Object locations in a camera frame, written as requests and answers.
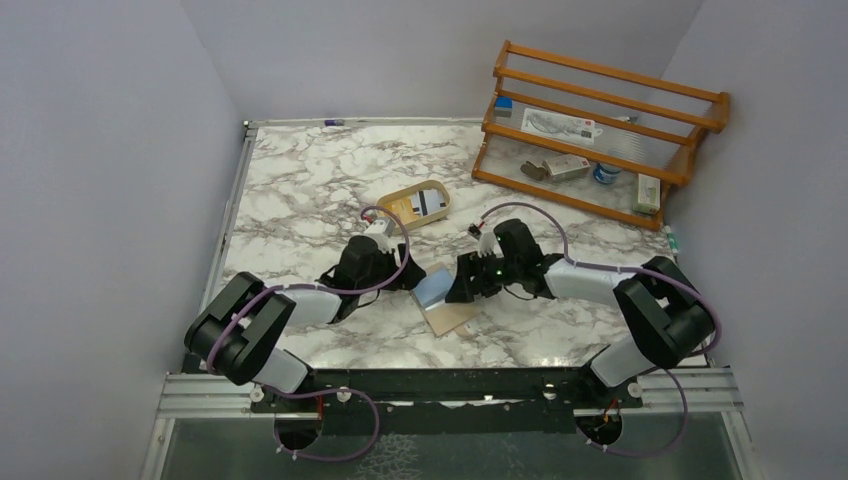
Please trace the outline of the white black card in tray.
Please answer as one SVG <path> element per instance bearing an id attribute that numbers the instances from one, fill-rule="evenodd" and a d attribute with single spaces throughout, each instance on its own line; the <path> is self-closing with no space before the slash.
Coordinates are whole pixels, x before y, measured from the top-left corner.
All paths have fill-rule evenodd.
<path id="1" fill-rule="evenodd" d="M 447 202 L 441 190 L 419 190 L 409 196 L 418 217 L 426 217 L 444 210 Z"/>

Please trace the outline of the clear packet with red label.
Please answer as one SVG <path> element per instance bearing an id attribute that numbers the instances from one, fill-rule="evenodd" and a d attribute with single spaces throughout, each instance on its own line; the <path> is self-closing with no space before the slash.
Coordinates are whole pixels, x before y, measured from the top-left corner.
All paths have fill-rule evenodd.
<path id="1" fill-rule="evenodd" d="M 603 134 L 603 129 L 593 120 L 534 108 L 524 110 L 521 130 L 525 133 L 584 146 L 593 146 L 595 140 Z"/>

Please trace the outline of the green white tube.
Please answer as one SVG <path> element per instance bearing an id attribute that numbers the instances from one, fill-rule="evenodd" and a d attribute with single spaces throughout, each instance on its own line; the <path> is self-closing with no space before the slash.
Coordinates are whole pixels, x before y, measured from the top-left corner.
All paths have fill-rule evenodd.
<path id="1" fill-rule="evenodd" d="M 663 232 L 666 234 L 666 238 L 668 240 L 669 249 L 673 256 L 677 256 L 679 254 L 678 242 L 676 236 L 669 225 L 665 225 L 663 228 Z"/>

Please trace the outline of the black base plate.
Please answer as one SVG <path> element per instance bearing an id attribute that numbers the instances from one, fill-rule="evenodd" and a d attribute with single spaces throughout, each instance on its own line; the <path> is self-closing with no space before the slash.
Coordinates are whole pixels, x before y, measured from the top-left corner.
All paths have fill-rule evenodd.
<path id="1" fill-rule="evenodd" d="M 588 367 L 319 368 L 296 398 L 262 388 L 248 410 L 274 415 L 280 432 L 321 436 L 573 434 L 581 409 L 641 406 L 634 381 L 608 387 Z"/>

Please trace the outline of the wooden shelf rack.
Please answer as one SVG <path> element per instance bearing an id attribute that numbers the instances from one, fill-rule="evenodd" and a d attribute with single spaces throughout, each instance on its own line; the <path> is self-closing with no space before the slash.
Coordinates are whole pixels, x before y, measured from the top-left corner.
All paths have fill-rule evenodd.
<path id="1" fill-rule="evenodd" d="M 505 41 L 474 179 L 649 230 L 730 96 Z"/>

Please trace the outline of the blue white bottle cap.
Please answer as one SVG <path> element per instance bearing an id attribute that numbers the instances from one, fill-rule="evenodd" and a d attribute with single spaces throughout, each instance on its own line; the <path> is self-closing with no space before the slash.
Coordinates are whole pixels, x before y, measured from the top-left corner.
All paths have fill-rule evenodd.
<path id="1" fill-rule="evenodd" d="M 594 180 L 600 184 L 611 185 L 617 181 L 621 173 L 622 169 L 617 166 L 605 163 L 596 163 L 592 171 L 592 176 Z"/>

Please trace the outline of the beige oval tray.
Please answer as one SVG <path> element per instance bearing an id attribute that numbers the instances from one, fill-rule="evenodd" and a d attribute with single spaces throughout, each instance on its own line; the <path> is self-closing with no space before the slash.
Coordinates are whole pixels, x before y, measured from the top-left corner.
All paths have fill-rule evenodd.
<path id="1" fill-rule="evenodd" d="M 393 235 L 401 234 L 400 226 L 407 231 L 445 218 L 451 208 L 452 198 L 444 184 L 438 180 L 424 180 L 388 193 L 376 205 L 393 213 L 398 221 Z"/>

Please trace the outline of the brown small object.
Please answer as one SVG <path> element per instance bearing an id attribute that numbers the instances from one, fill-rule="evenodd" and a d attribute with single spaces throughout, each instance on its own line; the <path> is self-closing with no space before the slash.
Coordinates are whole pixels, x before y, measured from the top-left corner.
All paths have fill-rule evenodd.
<path id="1" fill-rule="evenodd" d="M 548 172 L 544 167 L 537 166 L 529 161 L 521 165 L 520 171 L 534 181 L 541 182 L 548 178 Z"/>

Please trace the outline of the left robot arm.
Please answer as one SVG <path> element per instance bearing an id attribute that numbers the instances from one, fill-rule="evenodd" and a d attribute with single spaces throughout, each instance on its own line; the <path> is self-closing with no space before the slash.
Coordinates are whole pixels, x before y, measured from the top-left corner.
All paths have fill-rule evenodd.
<path id="1" fill-rule="evenodd" d="M 315 386 L 310 366 L 278 348 L 284 329 L 338 323 L 359 308 L 362 295 L 411 291 L 425 276 L 406 244 L 384 252 L 375 238 L 357 235 L 315 283 L 272 288 L 250 272 L 238 273 L 191 324 L 184 345 L 213 373 L 235 385 L 274 387 L 285 407 L 302 410 Z"/>

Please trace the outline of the blue white small box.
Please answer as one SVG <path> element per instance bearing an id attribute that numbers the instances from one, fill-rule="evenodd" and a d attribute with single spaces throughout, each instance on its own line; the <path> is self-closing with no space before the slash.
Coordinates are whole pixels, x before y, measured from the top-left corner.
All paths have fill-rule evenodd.
<path id="1" fill-rule="evenodd" d="M 513 100 L 509 97 L 498 96 L 495 99 L 493 112 L 496 117 L 510 118 L 513 112 Z"/>

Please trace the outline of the grey box with red label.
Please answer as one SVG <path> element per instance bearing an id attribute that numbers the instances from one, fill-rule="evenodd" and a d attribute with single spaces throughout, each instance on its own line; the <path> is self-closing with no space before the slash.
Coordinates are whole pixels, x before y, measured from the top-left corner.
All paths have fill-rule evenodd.
<path id="1" fill-rule="evenodd" d="M 590 162 L 581 156 L 563 154 L 542 161 L 547 178 L 552 182 L 576 179 L 590 168 Z"/>

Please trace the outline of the orange card in tray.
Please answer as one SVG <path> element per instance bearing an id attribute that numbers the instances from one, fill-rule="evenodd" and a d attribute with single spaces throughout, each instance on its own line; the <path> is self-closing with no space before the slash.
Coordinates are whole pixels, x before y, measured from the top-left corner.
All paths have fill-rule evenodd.
<path id="1" fill-rule="evenodd" d="M 399 199 L 384 205 L 393 215 L 395 215 L 399 223 L 408 225 L 410 222 L 418 218 L 416 211 L 409 199 Z"/>

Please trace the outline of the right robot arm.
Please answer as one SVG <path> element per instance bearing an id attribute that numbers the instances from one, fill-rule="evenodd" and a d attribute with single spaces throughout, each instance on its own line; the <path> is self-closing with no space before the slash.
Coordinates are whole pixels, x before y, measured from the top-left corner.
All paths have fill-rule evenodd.
<path id="1" fill-rule="evenodd" d="M 619 308 L 629 333 L 591 358 L 577 380 L 579 398 L 600 407 L 617 387 L 651 369 L 672 369 L 718 327 L 696 290 L 670 259 L 639 267 L 580 266 L 542 251 L 519 219 L 475 230 L 478 248 L 457 258 L 449 304 L 521 286 L 532 298 L 579 299 Z"/>

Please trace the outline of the green white small box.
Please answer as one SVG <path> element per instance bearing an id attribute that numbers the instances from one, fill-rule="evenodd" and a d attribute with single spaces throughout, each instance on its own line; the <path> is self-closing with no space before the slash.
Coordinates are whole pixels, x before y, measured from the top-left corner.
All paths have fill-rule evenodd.
<path id="1" fill-rule="evenodd" d="M 652 176 L 638 174 L 634 186 L 632 210 L 647 215 L 658 213 L 661 207 L 661 181 Z"/>

